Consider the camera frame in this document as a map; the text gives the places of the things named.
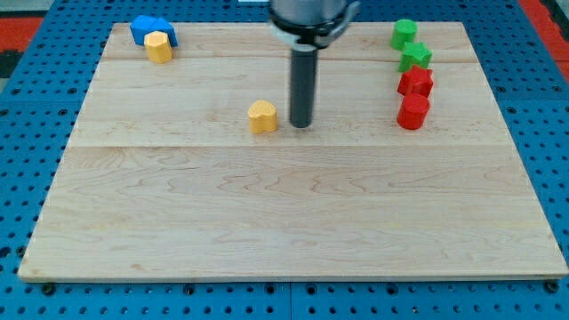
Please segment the grey robot arm flange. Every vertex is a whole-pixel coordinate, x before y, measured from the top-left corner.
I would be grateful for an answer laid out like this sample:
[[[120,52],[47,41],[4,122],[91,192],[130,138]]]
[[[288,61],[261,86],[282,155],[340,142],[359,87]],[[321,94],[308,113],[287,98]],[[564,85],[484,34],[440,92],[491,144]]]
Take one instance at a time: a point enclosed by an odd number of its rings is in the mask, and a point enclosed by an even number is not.
[[[298,52],[328,47],[349,28],[361,3],[346,0],[270,0],[269,29]]]

